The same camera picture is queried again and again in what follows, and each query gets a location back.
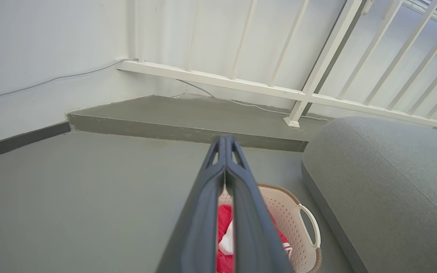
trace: gray ottoman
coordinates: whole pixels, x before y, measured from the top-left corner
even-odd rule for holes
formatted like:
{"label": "gray ottoman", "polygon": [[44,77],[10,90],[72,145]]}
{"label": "gray ottoman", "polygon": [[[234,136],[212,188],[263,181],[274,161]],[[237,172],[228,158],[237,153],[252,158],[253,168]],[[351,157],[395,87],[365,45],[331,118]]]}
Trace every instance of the gray ottoman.
{"label": "gray ottoman", "polygon": [[437,272],[437,130],[335,119],[302,173],[355,272]]}

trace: baseboard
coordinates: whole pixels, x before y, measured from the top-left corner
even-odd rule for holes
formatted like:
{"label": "baseboard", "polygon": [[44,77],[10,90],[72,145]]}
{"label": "baseboard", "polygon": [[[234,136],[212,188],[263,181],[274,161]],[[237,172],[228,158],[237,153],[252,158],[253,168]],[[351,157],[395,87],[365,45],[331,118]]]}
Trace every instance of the baseboard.
{"label": "baseboard", "polygon": [[34,142],[51,138],[56,135],[68,133],[71,130],[70,123],[63,122],[47,128],[42,128],[29,133],[22,133],[5,140],[0,140],[0,154],[10,152],[12,150],[23,147],[24,145],[32,144]]}

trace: red and white garment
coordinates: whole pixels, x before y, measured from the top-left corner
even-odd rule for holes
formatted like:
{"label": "red and white garment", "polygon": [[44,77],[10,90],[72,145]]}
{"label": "red and white garment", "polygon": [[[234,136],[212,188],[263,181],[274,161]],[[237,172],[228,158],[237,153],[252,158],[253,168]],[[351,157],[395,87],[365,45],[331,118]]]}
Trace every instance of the red and white garment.
{"label": "red and white garment", "polygon": [[[218,207],[217,217],[217,237],[218,237],[218,251],[217,251],[217,272],[218,273],[233,273],[234,271],[234,225],[232,221],[232,207],[229,205],[221,205]],[[271,216],[272,222],[276,225],[276,220]],[[289,245],[288,239],[277,228],[283,247],[291,259],[293,248]]]}

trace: basket handle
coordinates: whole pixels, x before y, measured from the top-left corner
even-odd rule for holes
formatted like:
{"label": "basket handle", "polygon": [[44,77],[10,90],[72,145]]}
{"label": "basket handle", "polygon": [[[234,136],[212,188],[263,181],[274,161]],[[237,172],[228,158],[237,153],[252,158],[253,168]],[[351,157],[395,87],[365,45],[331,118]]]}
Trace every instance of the basket handle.
{"label": "basket handle", "polygon": [[303,217],[301,216],[301,210],[303,210],[307,216],[309,217],[311,223],[313,224],[313,229],[314,229],[314,238],[316,239],[314,244],[313,241],[311,240],[311,237],[307,231],[307,235],[308,235],[308,240],[310,241],[310,244],[312,247],[314,248],[318,248],[319,245],[321,244],[321,235],[319,234],[319,226],[318,223],[316,222],[316,219],[313,216],[313,213],[311,213],[311,211],[309,211],[309,209],[305,206],[303,206],[301,203],[298,204],[298,215],[300,216],[301,219],[301,223],[303,224],[303,228],[305,228],[305,230],[307,231],[307,227],[305,226],[305,222],[303,221]]}

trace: white cable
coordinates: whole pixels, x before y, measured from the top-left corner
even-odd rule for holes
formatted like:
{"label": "white cable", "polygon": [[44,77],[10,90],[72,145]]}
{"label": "white cable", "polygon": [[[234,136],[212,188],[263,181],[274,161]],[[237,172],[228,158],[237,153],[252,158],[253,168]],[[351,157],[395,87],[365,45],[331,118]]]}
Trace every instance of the white cable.
{"label": "white cable", "polygon": [[28,86],[26,88],[21,88],[21,89],[14,90],[14,91],[11,91],[11,92],[2,93],[2,94],[0,94],[0,96],[9,95],[9,94],[16,93],[16,92],[23,91],[23,90],[27,90],[27,89],[30,89],[30,88],[35,88],[37,86],[44,85],[45,83],[53,82],[54,80],[57,80],[57,79],[70,78],[70,77],[75,77],[75,76],[81,76],[81,75],[85,75],[85,74],[94,73],[94,72],[101,71],[101,70],[104,70],[106,68],[109,68],[111,66],[114,66],[114,65],[116,65],[116,64],[118,64],[120,62],[123,62],[123,61],[137,61],[137,59],[128,59],[128,58],[127,59],[120,59],[117,62],[114,62],[113,64],[110,64],[108,66],[105,66],[105,67],[102,67],[102,68],[99,68],[99,69],[95,69],[95,70],[92,70],[92,71],[89,71],[89,72],[84,72],[84,73],[79,73],[79,74],[72,74],[72,75],[68,75],[68,76],[56,77],[56,78],[53,78],[51,80],[44,81],[43,83],[37,83],[36,85]]}
{"label": "white cable", "polygon": [[[198,87],[198,86],[196,86],[196,85],[193,85],[192,83],[189,83],[189,82],[186,82],[186,81],[182,81],[182,80],[178,80],[178,79],[176,79],[176,80],[177,80],[177,81],[181,81],[182,83],[186,83],[187,85],[191,85],[191,86],[193,86],[194,88],[197,88],[197,89],[199,89],[199,90],[201,90],[201,91],[207,93],[208,95],[211,95],[213,98],[219,99],[219,98],[215,97],[214,95],[212,95],[212,94],[211,94],[210,92],[208,92],[207,90],[205,90],[205,89],[203,89],[203,88],[200,88],[200,87]],[[259,108],[259,109],[261,109],[261,110],[264,110],[264,111],[267,111],[267,112],[273,112],[273,113],[278,113],[278,114],[283,114],[283,115],[288,115],[288,116],[289,116],[288,113],[279,112],[279,111],[274,111],[274,110],[269,110],[269,109],[264,109],[264,108],[262,108],[262,107],[259,107],[259,106],[255,105],[255,104],[242,104],[242,103],[240,103],[240,102],[236,102],[235,100],[228,100],[228,101],[229,101],[229,102],[233,102],[233,103],[235,103],[235,104],[244,105],[245,107],[257,107],[257,108]],[[308,118],[308,119],[316,119],[317,121],[330,121],[329,119],[318,119],[318,118],[314,118],[314,117],[312,117],[312,116],[302,116],[302,117],[303,117],[303,118]]]}

